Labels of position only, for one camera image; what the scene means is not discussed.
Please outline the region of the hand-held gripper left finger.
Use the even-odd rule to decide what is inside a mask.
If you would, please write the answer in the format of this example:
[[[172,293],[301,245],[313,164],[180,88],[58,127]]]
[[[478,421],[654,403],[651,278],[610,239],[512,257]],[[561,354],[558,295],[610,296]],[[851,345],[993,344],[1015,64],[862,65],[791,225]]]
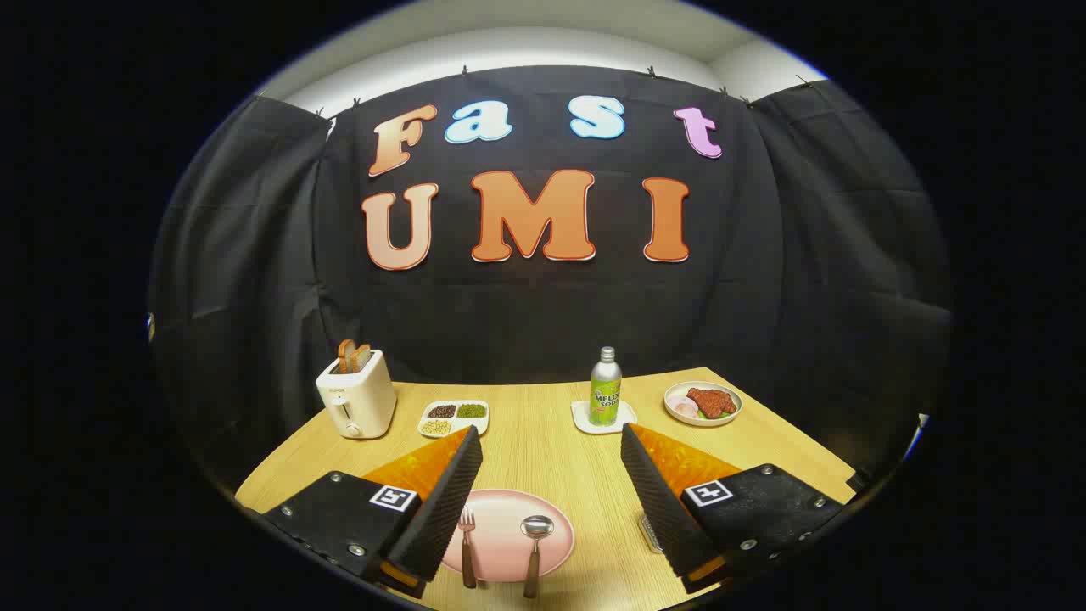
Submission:
[[[326,472],[263,519],[350,580],[420,598],[483,461],[478,427],[465,427],[363,476]]]

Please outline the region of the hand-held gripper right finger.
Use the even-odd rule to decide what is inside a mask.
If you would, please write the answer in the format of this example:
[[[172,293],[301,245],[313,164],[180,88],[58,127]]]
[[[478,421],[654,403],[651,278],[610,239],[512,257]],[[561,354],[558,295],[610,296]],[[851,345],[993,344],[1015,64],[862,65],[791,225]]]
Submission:
[[[772,463],[740,469],[648,427],[622,427],[621,459],[687,594],[782,563],[844,506]]]

